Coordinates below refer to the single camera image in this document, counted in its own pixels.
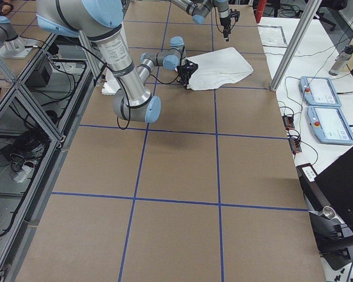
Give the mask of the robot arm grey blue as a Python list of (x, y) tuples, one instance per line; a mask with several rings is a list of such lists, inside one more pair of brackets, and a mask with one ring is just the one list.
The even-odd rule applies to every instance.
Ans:
[(83, 32), (95, 43), (108, 69), (120, 85), (114, 94), (113, 109), (118, 118), (154, 123), (161, 113), (161, 99), (144, 85), (156, 67), (176, 70), (178, 80), (188, 86), (198, 64), (186, 57), (180, 36), (170, 40), (163, 52), (148, 52), (136, 66), (121, 34), (124, 18), (121, 1), (39, 1), (36, 16), (39, 27), (67, 37)]
[(226, 42), (229, 42), (229, 36), (235, 24), (239, 21), (240, 11), (229, 7), (229, 1), (202, 1), (198, 4), (195, 1), (189, 0), (171, 0), (179, 9), (190, 15), (196, 24), (203, 24), (206, 17), (215, 11), (215, 16), (218, 17), (221, 29), (218, 27), (218, 20), (216, 20), (217, 29), (222, 33)]

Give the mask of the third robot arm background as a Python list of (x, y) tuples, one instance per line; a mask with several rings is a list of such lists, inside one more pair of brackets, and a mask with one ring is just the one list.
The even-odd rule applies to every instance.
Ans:
[(7, 59), (25, 59), (33, 49), (38, 49), (37, 39), (21, 37), (11, 21), (0, 16), (0, 56)]

